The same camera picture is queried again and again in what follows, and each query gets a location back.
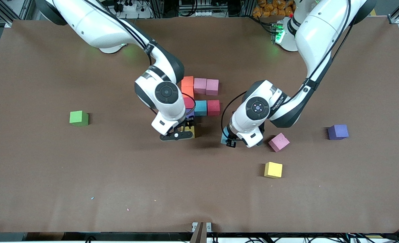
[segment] purple cube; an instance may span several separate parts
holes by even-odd
[[[186,109],[186,118],[195,117],[195,112],[191,112],[187,115],[192,109]]]
[[[195,78],[193,82],[193,92],[195,94],[206,94],[207,90],[207,79],[206,78]]]
[[[345,124],[333,125],[328,130],[330,140],[342,140],[349,137],[348,128]]]
[[[207,90],[205,91],[205,94],[209,96],[216,96],[218,95],[218,90],[219,90],[219,80],[207,79]]]

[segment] black circular joint cap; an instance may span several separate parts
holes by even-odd
[[[246,103],[246,115],[251,120],[261,120],[269,115],[269,103],[261,97],[252,97]]]
[[[159,83],[154,93],[157,100],[164,104],[173,104],[178,100],[178,88],[171,82]]]

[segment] orange cube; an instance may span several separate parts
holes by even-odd
[[[181,86],[181,92],[190,95],[192,98],[195,98],[193,96],[193,86]]]
[[[184,77],[181,80],[181,87],[193,87],[193,76]]]

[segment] green led light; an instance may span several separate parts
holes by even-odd
[[[281,32],[276,35],[276,43],[281,43],[284,35],[285,35],[285,30],[282,29]]]

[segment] yellow cube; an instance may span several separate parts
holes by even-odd
[[[192,138],[195,138],[195,126],[186,127],[184,131],[191,131],[193,133]]]
[[[266,171],[264,172],[265,177],[270,178],[281,178],[282,177],[282,165],[278,163],[268,162],[266,163]]]

